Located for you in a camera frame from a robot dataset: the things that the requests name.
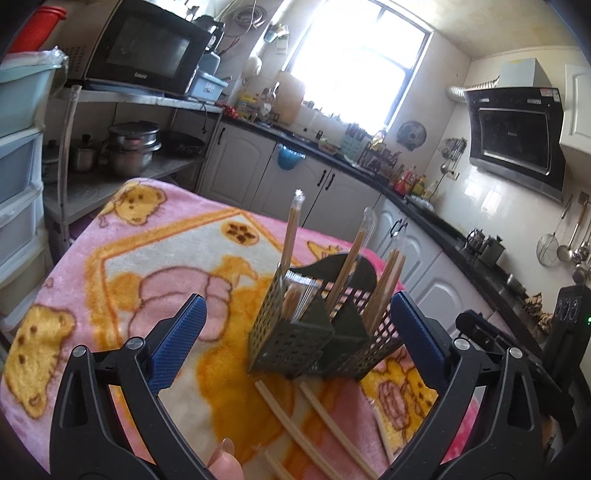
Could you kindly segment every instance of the ceiling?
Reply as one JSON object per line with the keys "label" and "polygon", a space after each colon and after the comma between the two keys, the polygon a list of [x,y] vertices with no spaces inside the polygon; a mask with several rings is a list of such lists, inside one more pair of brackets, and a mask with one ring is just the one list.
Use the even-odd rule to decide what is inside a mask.
{"label": "ceiling", "polygon": [[543,0],[395,0],[472,59],[576,41]]}

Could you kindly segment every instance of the plastic bag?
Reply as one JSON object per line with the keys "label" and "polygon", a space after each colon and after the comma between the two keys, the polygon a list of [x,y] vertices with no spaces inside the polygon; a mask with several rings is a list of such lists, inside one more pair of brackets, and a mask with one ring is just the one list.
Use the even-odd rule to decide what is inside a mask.
{"label": "plastic bag", "polygon": [[0,64],[0,70],[36,65],[52,65],[59,68],[67,58],[68,56],[57,47],[52,50],[9,53]]}

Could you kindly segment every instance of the cartoon bear print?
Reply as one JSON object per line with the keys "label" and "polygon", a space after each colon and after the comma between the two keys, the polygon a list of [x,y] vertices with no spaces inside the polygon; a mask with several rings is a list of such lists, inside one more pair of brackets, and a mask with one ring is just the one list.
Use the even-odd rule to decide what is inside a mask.
{"label": "cartoon bear print", "polygon": [[117,217],[129,225],[141,226],[148,222],[161,204],[166,201],[163,190],[136,180],[127,182],[106,204],[100,217],[100,227],[108,225],[105,216],[115,212]]}

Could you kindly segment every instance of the wooden chopstick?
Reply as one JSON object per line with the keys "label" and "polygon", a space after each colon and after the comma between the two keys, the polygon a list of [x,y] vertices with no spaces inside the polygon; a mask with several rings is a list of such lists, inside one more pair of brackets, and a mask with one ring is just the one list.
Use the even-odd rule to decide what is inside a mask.
{"label": "wooden chopstick", "polygon": [[335,284],[330,289],[329,295],[326,297],[326,311],[331,314],[331,312],[336,307],[336,304],[341,297],[342,290],[345,286],[345,282],[347,278],[349,278],[349,274],[353,269],[355,264],[355,260],[357,259],[357,255],[359,255],[359,250],[361,250],[361,245],[363,244],[363,240],[365,239],[365,235],[367,234],[366,230],[359,230],[357,232],[357,236],[351,246],[351,250],[349,250],[349,254],[345,259],[345,263],[343,264],[343,268],[340,269],[339,276],[337,277]]}
{"label": "wooden chopstick", "polygon": [[406,257],[404,255],[398,256],[398,263],[396,264],[396,268],[390,275],[387,290],[380,300],[378,310],[376,311],[376,315],[374,316],[374,321],[371,323],[369,327],[368,332],[370,335],[373,335],[375,333],[380,322],[382,321],[382,318],[384,318],[384,312],[388,307],[388,302],[390,302],[390,300],[392,299],[392,295],[394,295],[394,290],[396,290],[396,285],[398,284],[398,280],[400,280],[400,275],[402,274],[402,269],[404,268],[405,261]]}
{"label": "wooden chopstick", "polygon": [[382,272],[378,284],[375,286],[374,292],[372,293],[371,297],[367,302],[367,305],[363,310],[363,325],[365,326],[365,329],[368,331],[371,323],[374,321],[375,310],[379,307],[379,303],[382,299],[384,290],[386,289],[386,285],[388,284],[388,280],[390,278],[390,275],[392,274],[392,270],[394,269],[394,265],[396,264],[396,260],[398,259],[399,254],[400,252],[398,252],[398,250],[396,249],[393,249],[390,252],[390,255],[388,256],[388,262],[384,267],[384,272]]}
{"label": "wooden chopstick", "polygon": [[273,470],[273,473],[279,478],[280,480],[296,480],[291,473],[287,471],[287,469],[280,464],[277,460],[275,460],[269,452],[266,450],[262,450],[262,455],[267,460],[267,463]]}
{"label": "wooden chopstick", "polygon": [[287,220],[287,230],[285,231],[285,241],[283,242],[283,252],[281,253],[280,271],[285,275],[291,266],[291,256],[296,244],[296,234],[298,224],[300,223],[300,210],[292,206]]}
{"label": "wooden chopstick", "polygon": [[353,445],[353,443],[347,438],[347,436],[343,433],[343,431],[339,428],[339,426],[335,423],[332,417],[328,414],[326,409],[322,406],[322,403],[316,398],[310,387],[306,385],[304,381],[299,382],[299,387],[301,392],[304,394],[312,408],[316,411],[316,413],[320,416],[322,421],[326,424],[328,429],[332,432],[335,438],[339,441],[339,443],[343,446],[347,453],[351,455],[351,458],[355,460],[357,465],[363,470],[365,475],[372,480],[378,480],[379,475],[378,473],[368,464],[361,452],[357,450],[357,447]]}
{"label": "wooden chopstick", "polygon": [[382,439],[382,445],[384,446],[386,457],[388,458],[389,464],[392,465],[394,463],[394,452],[392,451],[392,446],[388,440],[388,433],[386,432],[386,425],[384,425],[382,414],[379,412],[379,408],[374,400],[370,401],[370,405],[371,410],[374,412],[375,421],[378,424],[379,436]]}
{"label": "wooden chopstick", "polygon": [[314,444],[308,440],[306,435],[304,435],[304,433],[296,426],[289,415],[284,412],[283,408],[281,408],[265,383],[262,380],[259,380],[255,383],[255,386],[261,394],[261,397],[263,397],[263,400],[267,402],[267,405],[274,413],[277,420],[279,420],[279,422],[289,432],[294,441],[301,447],[302,450],[306,452],[306,454],[316,464],[316,466],[322,470],[324,474],[330,478],[330,480],[341,480],[339,473],[334,468],[332,468],[328,462],[326,462],[322,455],[316,450]]}

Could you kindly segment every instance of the microwave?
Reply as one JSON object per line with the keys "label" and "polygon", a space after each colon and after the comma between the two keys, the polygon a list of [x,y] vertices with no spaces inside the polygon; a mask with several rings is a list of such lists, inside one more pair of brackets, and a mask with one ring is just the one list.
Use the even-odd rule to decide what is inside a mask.
{"label": "microwave", "polygon": [[173,0],[101,0],[75,10],[57,40],[70,57],[68,80],[186,96],[212,38],[184,19],[186,9]]}

